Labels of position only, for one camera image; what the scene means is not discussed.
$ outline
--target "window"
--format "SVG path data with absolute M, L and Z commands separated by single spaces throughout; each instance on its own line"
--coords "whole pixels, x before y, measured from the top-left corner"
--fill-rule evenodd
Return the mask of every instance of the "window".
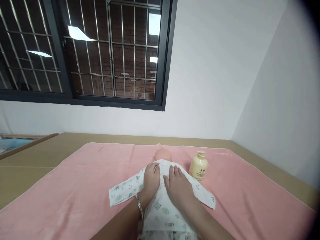
M 0 100 L 164 111 L 177 0 L 2 0 Z

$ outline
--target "silver bangle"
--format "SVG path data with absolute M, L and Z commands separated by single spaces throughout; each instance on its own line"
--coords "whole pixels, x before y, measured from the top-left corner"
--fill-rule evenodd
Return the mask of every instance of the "silver bangle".
M 142 212 L 142 206 L 141 206 L 141 202 L 140 202 L 140 199 L 138 197 L 138 195 L 136 194 L 135 195 L 136 199 L 137 199 L 137 202 L 138 202 L 138 207 L 140 209 L 140 212 L 141 212 L 141 217 L 142 217 L 142 221 L 143 221 L 143 212 Z

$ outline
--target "window frame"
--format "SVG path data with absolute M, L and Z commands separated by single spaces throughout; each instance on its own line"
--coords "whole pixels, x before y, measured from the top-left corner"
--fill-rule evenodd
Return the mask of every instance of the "window frame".
M 134 4 L 133 2 L 116 1 L 118 4 Z M 66 52 L 64 50 L 65 41 L 62 34 L 63 18 L 59 11 L 58 1 L 56 0 L 43 0 L 43 4 L 51 31 L 53 46 L 55 48 L 56 60 L 60 67 L 60 82 L 64 93 L 0 89 L 0 100 L 164 111 L 166 106 L 177 1 L 178 0 L 162 0 L 154 100 L 76 94 Z

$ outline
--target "table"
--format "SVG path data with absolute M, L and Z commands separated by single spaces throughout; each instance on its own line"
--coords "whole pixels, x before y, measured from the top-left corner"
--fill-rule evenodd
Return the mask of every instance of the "table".
M 230 140 L 62 133 L 0 160 L 0 209 L 28 190 L 65 158 L 89 142 L 227 148 L 257 167 L 312 209 L 319 191 Z

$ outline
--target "cream bottle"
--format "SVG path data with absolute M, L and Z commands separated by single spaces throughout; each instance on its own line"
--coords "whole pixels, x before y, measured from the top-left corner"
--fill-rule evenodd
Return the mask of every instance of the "cream bottle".
M 205 159 L 205 151 L 198 151 L 198 154 L 193 157 L 189 174 L 199 182 L 204 178 L 205 171 L 208 167 L 208 162 Z

